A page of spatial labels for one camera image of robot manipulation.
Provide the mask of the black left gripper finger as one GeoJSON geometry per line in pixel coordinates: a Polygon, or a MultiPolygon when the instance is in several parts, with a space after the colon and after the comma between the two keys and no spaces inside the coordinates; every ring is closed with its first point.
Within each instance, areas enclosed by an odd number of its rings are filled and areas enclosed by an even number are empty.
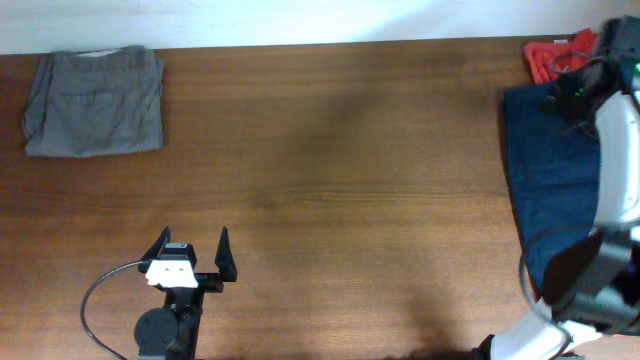
{"type": "Polygon", "coordinates": [[[147,251],[140,258],[140,264],[137,266],[137,270],[140,273],[146,273],[153,260],[157,260],[164,249],[165,245],[171,241],[171,231],[166,226],[160,233],[157,240],[147,249],[147,251]]]}
{"type": "Polygon", "coordinates": [[[215,256],[215,265],[223,282],[237,281],[238,270],[233,258],[229,232],[226,227],[223,227],[221,231],[215,256]]]}

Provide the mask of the dark blue shorts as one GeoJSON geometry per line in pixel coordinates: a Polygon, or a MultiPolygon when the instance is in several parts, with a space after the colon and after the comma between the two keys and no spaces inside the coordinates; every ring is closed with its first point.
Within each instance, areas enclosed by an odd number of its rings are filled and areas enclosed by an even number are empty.
{"type": "Polygon", "coordinates": [[[588,236],[598,200],[600,146],[540,110],[551,87],[508,88],[503,100],[507,183],[537,289],[550,260],[588,236]]]}

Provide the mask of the grey shorts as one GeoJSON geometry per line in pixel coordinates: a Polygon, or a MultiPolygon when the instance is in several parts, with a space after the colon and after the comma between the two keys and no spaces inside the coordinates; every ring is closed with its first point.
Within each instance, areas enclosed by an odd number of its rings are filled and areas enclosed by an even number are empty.
{"type": "Polygon", "coordinates": [[[163,72],[164,60],[143,46],[43,57],[21,121],[25,153],[87,158],[160,149],[163,72]]]}

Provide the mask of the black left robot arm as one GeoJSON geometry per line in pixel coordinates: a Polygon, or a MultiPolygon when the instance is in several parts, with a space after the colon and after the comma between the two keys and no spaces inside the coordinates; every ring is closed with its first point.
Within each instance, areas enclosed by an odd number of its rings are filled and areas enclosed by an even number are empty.
{"type": "Polygon", "coordinates": [[[146,311],[135,325],[140,359],[195,358],[204,296],[223,292],[224,285],[238,276],[227,228],[222,229],[216,250],[217,270],[198,273],[196,264],[194,246],[173,242],[169,228],[142,256],[138,271],[165,298],[162,306],[146,311]]]}

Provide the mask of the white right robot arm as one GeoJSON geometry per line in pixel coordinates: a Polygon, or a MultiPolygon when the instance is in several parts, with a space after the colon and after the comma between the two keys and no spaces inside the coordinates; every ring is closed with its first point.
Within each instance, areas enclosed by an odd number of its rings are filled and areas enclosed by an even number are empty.
{"type": "Polygon", "coordinates": [[[639,21],[608,20],[584,64],[503,101],[528,313],[474,359],[570,359],[639,333],[639,21]]]}

